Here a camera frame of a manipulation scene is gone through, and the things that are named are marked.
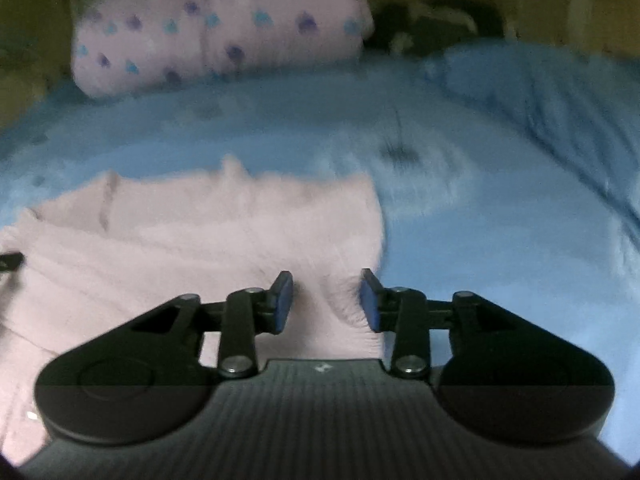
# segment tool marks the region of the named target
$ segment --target ribbed surface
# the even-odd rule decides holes
[[[430,389],[377,361],[271,362],[228,381],[170,436],[126,449],[55,442],[29,480],[615,480],[626,466],[594,440],[548,449],[486,441],[453,422]]]

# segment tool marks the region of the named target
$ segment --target pink towel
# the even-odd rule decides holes
[[[382,250],[381,218],[368,177],[252,178],[234,159],[220,173],[170,180],[106,174],[25,211],[0,232],[3,251],[27,257],[19,286],[0,291],[14,338],[0,336],[2,452],[21,462],[42,445],[30,388],[52,355],[180,294],[223,301],[290,270],[294,304],[281,335],[257,337],[261,362],[381,357],[357,298],[360,269],[376,268]],[[217,344],[206,338],[204,364],[215,364]]]

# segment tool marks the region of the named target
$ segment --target metal screw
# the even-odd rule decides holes
[[[254,362],[245,355],[233,355],[231,357],[227,357],[220,365],[225,372],[233,375],[245,374],[253,366]]]
[[[427,369],[427,361],[417,355],[405,355],[395,362],[396,369],[408,376],[418,376]]]

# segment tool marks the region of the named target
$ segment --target blue bedsheet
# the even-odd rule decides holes
[[[617,385],[602,439],[636,462],[640,304],[625,208],[607,205],[529,130],[461,104],[422,69],[374,59],[98,103],[63,86],[0,137],[0,225],[108,169],[135,178],[213,169],[233,153],[252,173],[366,171],[385,215],[383,283],[437,300],[474,290],[597,355]],[[470,70],[468,86],[483,84]],[[543,91],[535,97],[550,106]],[[446,338],[433,346],[446,361]]]
[[[497,117],[576,174],[640,243],[640,64],[487,43],[424,63],[428,81]]]

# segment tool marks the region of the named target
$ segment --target pink pillow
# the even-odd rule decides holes
[[[357,57],[372,23],[366,0],[106,0],[77,26],[74,78],[98,97],[334,62]]]

